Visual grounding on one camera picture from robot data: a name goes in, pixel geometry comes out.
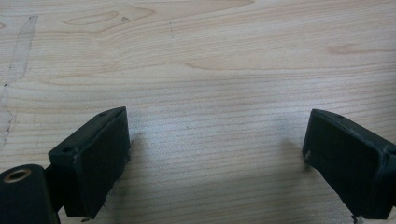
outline wooden surface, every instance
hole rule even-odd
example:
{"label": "wooden surface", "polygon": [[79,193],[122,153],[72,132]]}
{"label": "wooden surface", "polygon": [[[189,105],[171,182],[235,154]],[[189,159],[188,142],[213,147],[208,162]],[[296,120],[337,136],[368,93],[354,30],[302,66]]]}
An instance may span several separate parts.
{"label": "wooden surface", "polygon": [[396,142],[396,2],[3,0],[0,78],[1,172],[126,105],[89,223],[352,223],[301,148],[312,108]]}

